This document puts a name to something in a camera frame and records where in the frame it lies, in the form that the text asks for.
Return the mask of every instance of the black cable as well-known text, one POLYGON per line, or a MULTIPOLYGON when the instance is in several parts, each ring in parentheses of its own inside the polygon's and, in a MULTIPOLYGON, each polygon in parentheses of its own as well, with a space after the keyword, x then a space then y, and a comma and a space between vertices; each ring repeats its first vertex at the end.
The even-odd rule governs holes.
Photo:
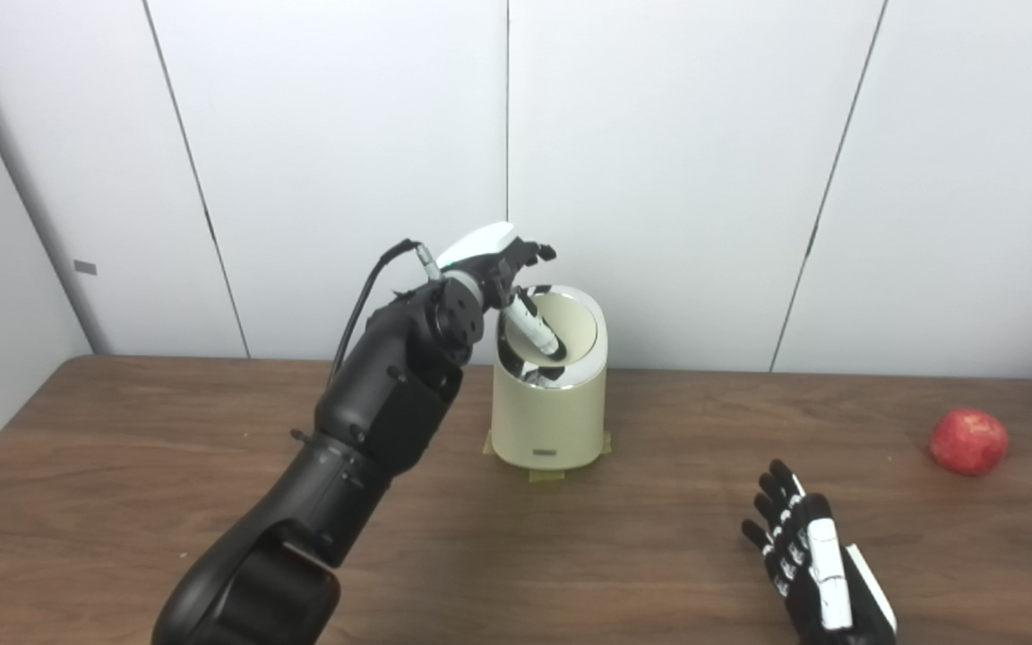
POLYGON ((329 372, 329 381, 326 383, 326 387, 332 383, 332 377, 335 377, 336 373, 341 372, 341 363, 344 363, 345 352, 349 351, 349 338, 353 335, 353 329, 356 327, 357 320, 361 318, 361 310, 364 310, 364 301, 367 301, 369 291, 373 290, 373 285, 377 283, 377 276, 381 275, 381 269, 388 266, 390 261, 396 260, 398 256, 411 252, 411 250, 418 246, 421 246, 419 241, 407 240, 406 238, 406 240, 400 240, 396 246, 386 250, 384 255, 381 256, 381 260, 377 261, 373 272, 364 281, 364 289, 361 289, 361 294, 356 299, 356 305, 353 307, 352 315, 349 315, 349 322, 345 325, 345 331, 341 334, 341 344, 336 346, 336 355, 332 358, 332 370, 329 372))

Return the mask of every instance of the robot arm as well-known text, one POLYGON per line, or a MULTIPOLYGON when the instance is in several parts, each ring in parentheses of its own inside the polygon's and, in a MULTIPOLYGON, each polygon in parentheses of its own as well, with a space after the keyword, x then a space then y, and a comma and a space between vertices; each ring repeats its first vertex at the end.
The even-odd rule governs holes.
POLYGON ((863 553, 842 547, 831 503, 807 494, 782 461, 759 478, 754 507, 767 529, 746 519, 771 583, 786 604, 800 645, 896 645, 898 622, 863 553))
POLYGON ((504 223, 465 239, 439 268, 425 262, 425 285, 369 317, 316 405, 315 429, 295 434, 297 456, 189 569, 161 609, 154 645, 318 640, 341 596, 330 569, 427 448, 484 335, 484 312, 512 304, 517 270, 553 257, 504 223))

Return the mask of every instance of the table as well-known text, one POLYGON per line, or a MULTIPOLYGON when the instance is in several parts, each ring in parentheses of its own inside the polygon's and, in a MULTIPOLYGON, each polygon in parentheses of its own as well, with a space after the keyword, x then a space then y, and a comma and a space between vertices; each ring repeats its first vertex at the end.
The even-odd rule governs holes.
MULTIPOLYGON (((193 558, 311 427, 326 363, 84 356, 0 433, 0 644, 143 645, 193 558)), ((614 370, 614 452, 562 481, 482 454, 491 375, 338 572, 323 644, 792 645, 738 530, 773 457, 832 498, 920 645, 1032 645, 1032 381, 614 370), (970 479, 949 408, 1010 428, 970 479)))

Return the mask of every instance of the yellow tape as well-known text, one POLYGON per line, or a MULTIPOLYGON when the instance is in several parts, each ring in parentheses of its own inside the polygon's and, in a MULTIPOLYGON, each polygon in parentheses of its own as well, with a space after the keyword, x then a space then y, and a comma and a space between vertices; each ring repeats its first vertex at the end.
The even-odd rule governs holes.
POLYGON ((527 482, 556 482, 565 478, 562 471, 528 471, 527 482))

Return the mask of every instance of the red apple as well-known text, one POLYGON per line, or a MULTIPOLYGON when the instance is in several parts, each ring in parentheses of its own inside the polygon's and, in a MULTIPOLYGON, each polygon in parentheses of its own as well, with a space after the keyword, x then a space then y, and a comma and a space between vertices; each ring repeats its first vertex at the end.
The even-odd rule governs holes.
POLYGON ((980 410, 950 410, 934 426, 930 452, 935 460, 955 473, 986 475, 1006 456, 1006 427, 980 410))

